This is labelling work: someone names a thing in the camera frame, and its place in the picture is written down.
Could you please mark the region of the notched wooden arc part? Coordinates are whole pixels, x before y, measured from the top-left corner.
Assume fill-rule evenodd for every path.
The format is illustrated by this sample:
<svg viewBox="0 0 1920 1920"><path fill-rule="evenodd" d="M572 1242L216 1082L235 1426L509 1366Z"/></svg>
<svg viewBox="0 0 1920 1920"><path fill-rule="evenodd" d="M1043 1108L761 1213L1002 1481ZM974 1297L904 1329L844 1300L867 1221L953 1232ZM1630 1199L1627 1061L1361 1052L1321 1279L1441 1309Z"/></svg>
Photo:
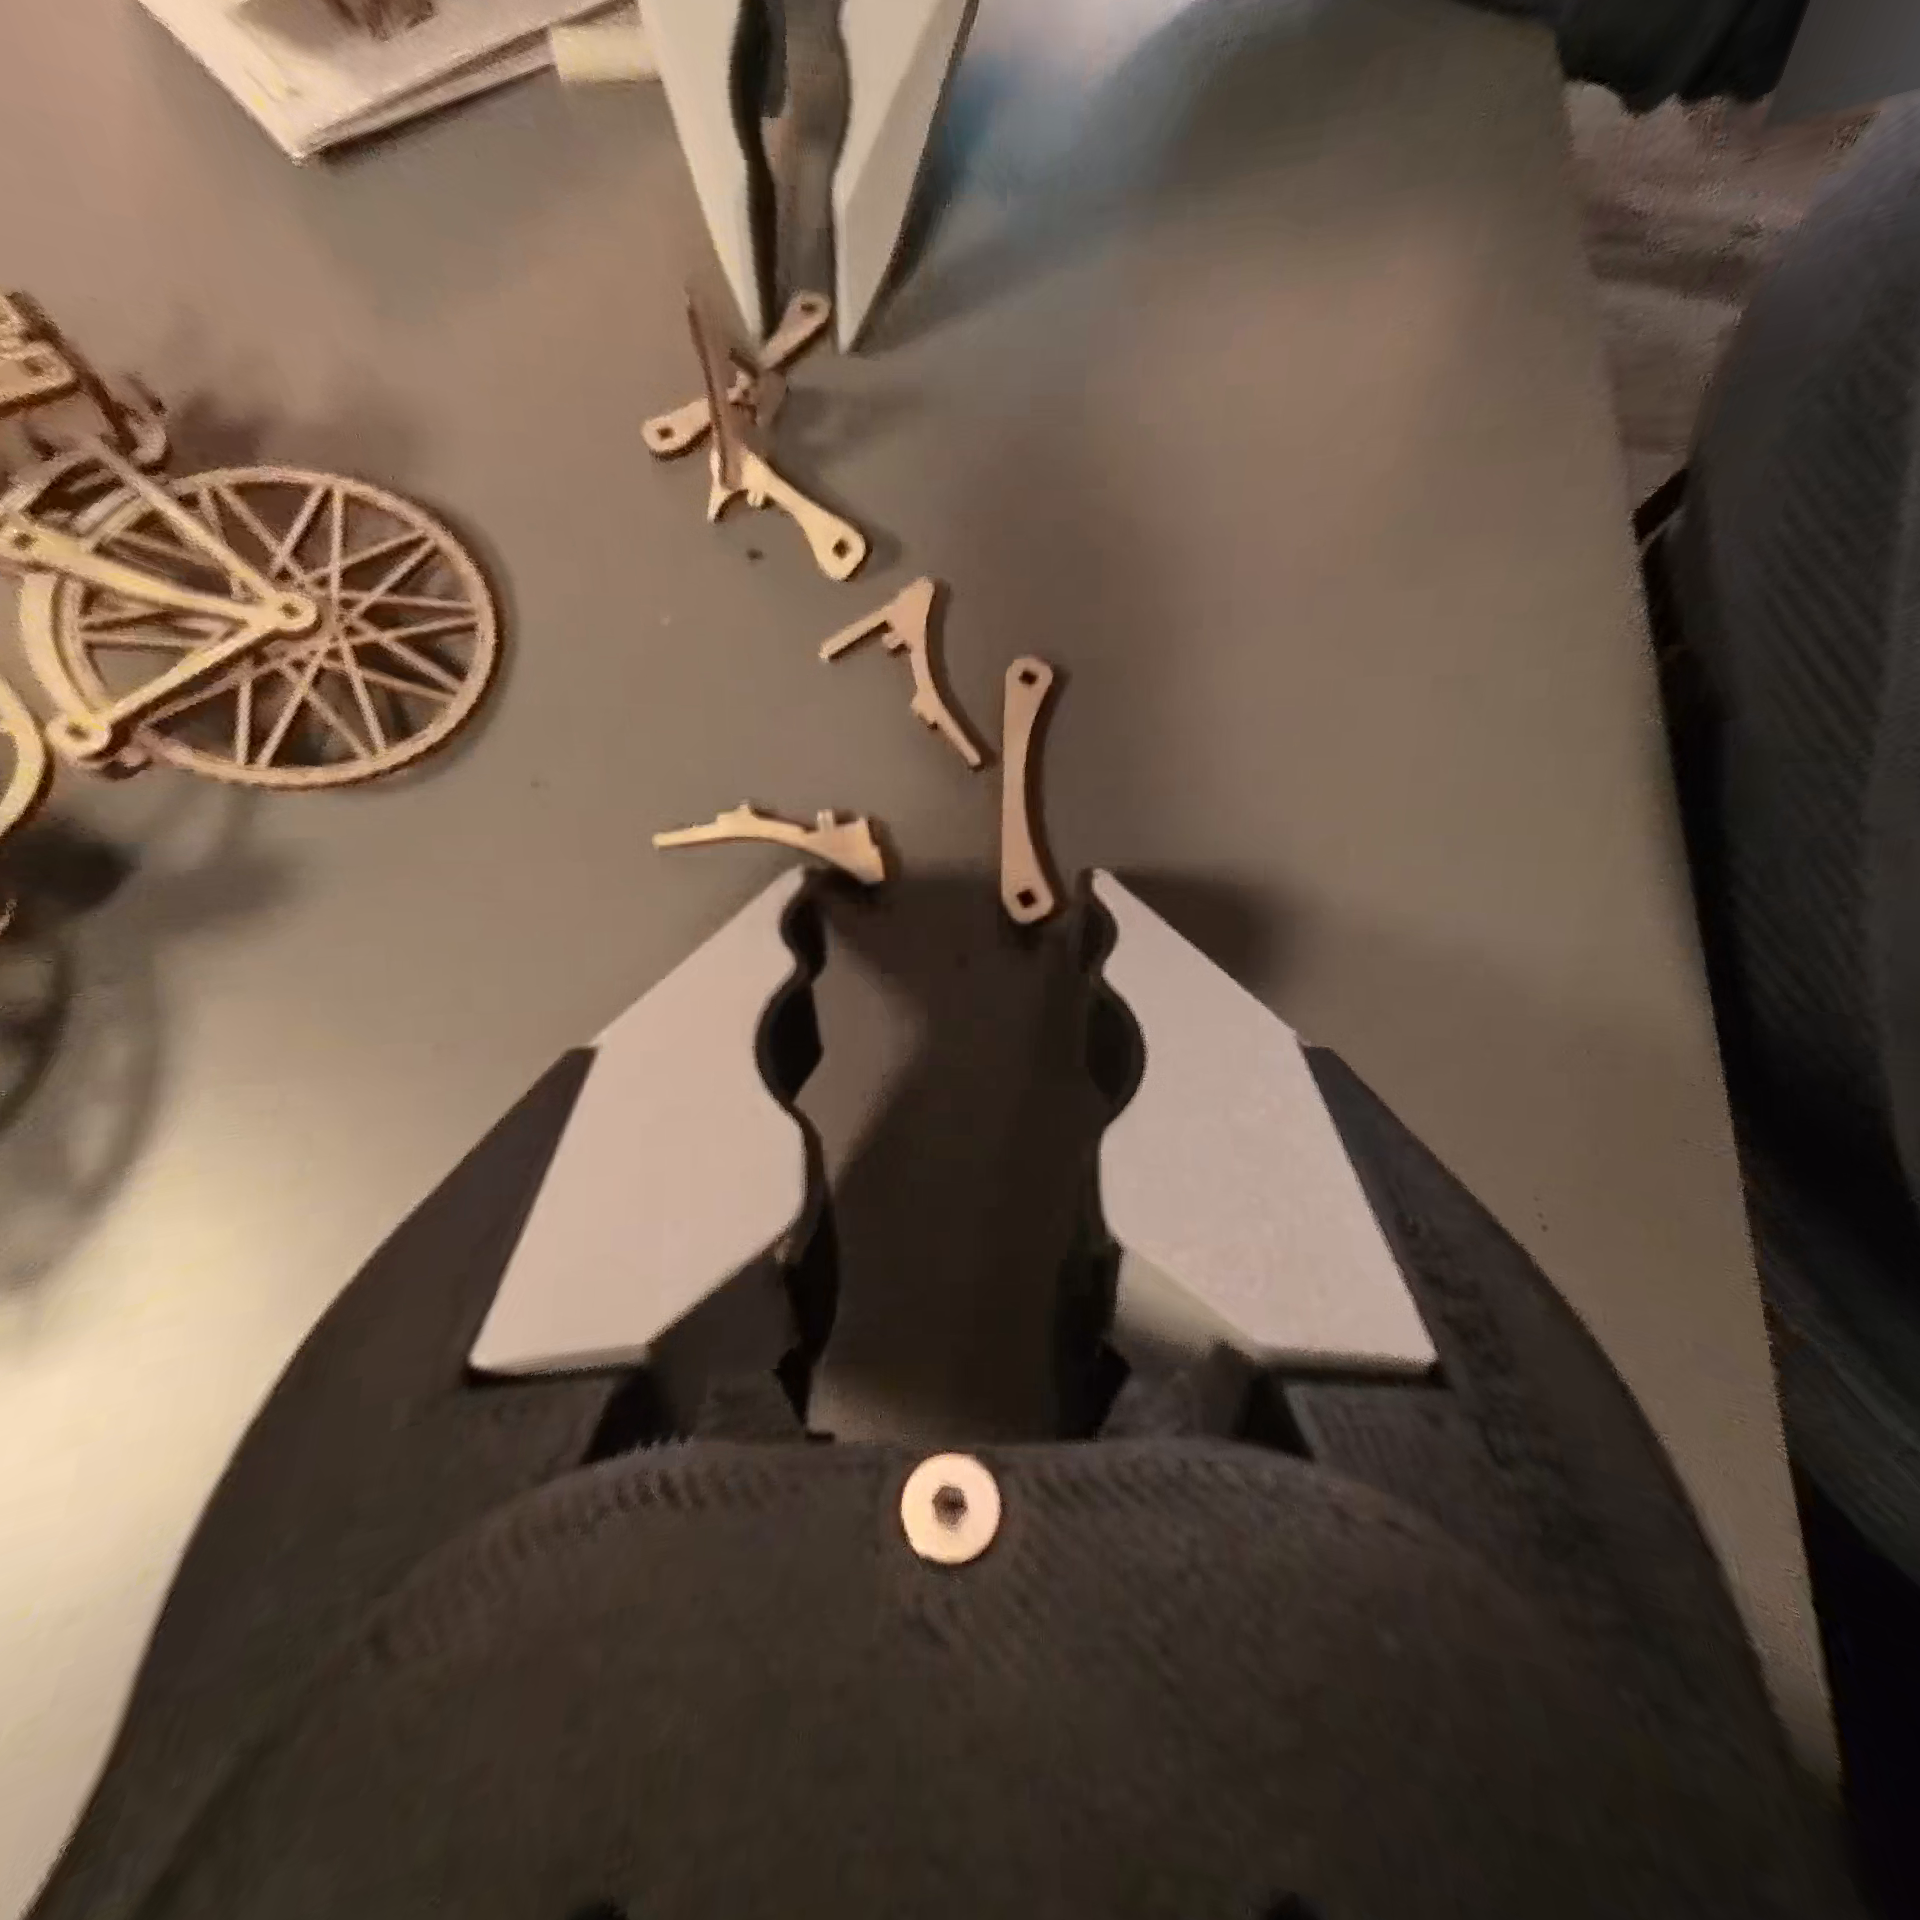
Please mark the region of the notched wooden arc part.
<svg viewBox="0 0 1920 1920"><path fill-rule="evenodd" d="M797 821L741 802L704 822L667 828L652 834L652 847L660 852L733 846L779 847L786 855L842 872L868 889L885 884L889 874L880 837L874 822L860 814L842 815L832 809L820 809L811 821Z"/></svg>
<svg viewBox="0 0 1920 1920"><path fill-rule="evenodd" d="M908 708L915 719L972 772L981 772L989 759L964 716L947 700L939 665L942 608L945 582L920 576L874 612L830 632L819 645L819 660L827 665L868 639L875 639L889 656L904 658L910 677Z"/></svg>

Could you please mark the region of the wooden bicycle model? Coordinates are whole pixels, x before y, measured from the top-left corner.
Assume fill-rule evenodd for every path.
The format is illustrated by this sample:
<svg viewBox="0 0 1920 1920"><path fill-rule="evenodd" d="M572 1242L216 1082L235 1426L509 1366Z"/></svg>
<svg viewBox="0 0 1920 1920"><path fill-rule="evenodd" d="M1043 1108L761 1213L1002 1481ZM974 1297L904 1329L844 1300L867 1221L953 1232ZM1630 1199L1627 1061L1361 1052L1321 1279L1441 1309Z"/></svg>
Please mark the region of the wooden bicycle model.
<svg viewBox="0 0 1920 1920"><path fill-rule="evenodd" d="M412 770L481 713L506 647L481 559L336 471L177 471L169 423L4 292L2 832L59 767L315 793Z"/></svg>

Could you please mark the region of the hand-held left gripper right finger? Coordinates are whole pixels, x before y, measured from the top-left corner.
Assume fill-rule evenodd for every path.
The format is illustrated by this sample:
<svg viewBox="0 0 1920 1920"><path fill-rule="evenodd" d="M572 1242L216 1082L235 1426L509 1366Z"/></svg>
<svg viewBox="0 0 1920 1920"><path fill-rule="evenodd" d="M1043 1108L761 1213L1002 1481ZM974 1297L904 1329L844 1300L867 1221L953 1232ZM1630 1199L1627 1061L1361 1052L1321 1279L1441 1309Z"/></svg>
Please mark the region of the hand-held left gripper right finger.
<svg viewBox="0 0 1920 1920"><path fill-rule="evenodd" d="M1086 872L1100 1342L1425 1380L1436 1340L1299 1033L1113 870Z"/></svg>

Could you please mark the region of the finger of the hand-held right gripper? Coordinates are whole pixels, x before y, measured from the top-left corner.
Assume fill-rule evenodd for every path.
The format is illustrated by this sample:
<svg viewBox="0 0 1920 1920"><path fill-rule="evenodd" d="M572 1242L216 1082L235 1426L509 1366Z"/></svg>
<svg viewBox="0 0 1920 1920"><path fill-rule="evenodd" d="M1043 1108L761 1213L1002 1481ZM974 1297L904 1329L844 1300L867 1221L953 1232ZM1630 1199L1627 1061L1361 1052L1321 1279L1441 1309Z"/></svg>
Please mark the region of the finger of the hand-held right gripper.
<svg viewBox="0 0 1920 1920"><path fill-rule="evenodd" d="M645 2L640 25L717 266L750 335L763 343L781 297L786 4Z"/></svg>
<svg viewBox="0 0 1920 1920"><path fill-rule="evenodd" d="M853 353L904 250L974 2L802 7L802 282Z"/></svg>

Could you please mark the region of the triangular wooden part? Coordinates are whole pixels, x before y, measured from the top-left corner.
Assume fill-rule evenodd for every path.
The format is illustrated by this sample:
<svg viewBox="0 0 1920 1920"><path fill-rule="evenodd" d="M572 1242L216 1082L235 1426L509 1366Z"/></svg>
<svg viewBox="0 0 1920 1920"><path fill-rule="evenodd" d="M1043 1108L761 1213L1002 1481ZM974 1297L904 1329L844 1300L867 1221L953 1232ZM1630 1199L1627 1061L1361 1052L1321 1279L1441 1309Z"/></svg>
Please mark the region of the triangular wooden part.
<svg viewBox="0 0 1920 1920"><path fill-rule="evenodd" d="M779 512L802 535L817 568L832 582L853 580L870 556L865 533L827 510L761 455L738 450L731 458L708 445L706 520L717 522L733 504Z"/></svg>

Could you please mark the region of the white instruction booklet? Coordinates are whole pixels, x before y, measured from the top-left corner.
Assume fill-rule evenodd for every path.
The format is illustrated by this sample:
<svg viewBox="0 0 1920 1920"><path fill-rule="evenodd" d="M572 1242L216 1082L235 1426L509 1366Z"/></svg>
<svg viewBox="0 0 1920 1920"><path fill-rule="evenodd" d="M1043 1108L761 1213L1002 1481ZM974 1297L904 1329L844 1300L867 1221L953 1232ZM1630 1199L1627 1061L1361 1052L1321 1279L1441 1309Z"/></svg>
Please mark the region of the white instruction booklet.
<svg viewBox="0 0 1920 1920"><path fill-rule="evenodd" d="M640 4L145 2L291 160L531 80L645 77Z"/></svg>

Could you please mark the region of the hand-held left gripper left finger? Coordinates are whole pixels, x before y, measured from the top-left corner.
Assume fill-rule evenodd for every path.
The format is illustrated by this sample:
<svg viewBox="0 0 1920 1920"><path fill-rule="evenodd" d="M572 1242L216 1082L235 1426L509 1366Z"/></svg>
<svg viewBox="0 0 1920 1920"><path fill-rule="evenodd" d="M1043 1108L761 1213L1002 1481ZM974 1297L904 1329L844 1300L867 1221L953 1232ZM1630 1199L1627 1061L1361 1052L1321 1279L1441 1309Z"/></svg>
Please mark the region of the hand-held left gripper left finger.
<svg viewBox="0 0 1920 1920"><path fill-rule="evenodd" d="M468 1349L481 1375L596 1374L805 1250L826 1206L801 1093L822 1055L819 882L786 870L586 1048Z"/></svg>

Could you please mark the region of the curved wooden strip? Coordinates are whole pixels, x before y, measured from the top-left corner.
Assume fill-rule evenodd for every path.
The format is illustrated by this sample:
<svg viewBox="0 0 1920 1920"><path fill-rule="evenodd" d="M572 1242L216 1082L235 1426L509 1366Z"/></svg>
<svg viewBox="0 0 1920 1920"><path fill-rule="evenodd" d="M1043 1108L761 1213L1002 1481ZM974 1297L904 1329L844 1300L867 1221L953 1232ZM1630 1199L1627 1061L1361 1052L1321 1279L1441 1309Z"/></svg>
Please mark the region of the curved wooden strip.
<svg viewBox="0 0 1920 1920"><path fill-rule="evenodd" d="M717 367L728 375L728 405L758 428L778 421L788 367L827 334L830 322L830 294L797 292L756 346L714 335ZM688 400L680 409L646 417L640 429L643 440L658 458L677 458L708 437L710 412L706 394Z"/></svg>
<svg viewBox="0 0 1920 1920"><path fill-rule="evenodd" d="M1000 706L1000 906L1034 928L1058 911L1058 887L1045 852L1037 804L1040 733L1054 690L1054 668L1037 656L1008 663Z"/></svg>

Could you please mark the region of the person's leg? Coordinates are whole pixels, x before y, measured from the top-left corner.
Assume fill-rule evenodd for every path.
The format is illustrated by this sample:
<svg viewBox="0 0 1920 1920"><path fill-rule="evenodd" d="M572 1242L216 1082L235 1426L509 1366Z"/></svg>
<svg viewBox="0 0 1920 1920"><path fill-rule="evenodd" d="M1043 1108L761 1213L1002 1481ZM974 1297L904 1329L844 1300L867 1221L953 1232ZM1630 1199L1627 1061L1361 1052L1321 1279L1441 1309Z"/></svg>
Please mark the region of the person's leg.
<svg viewBox="0 0 1920 1920"><path fill-rule="evenodd" d="M1790 1450L1916 1578L1916 97L1880 112L1747 303L1661 559Z"/></svg>

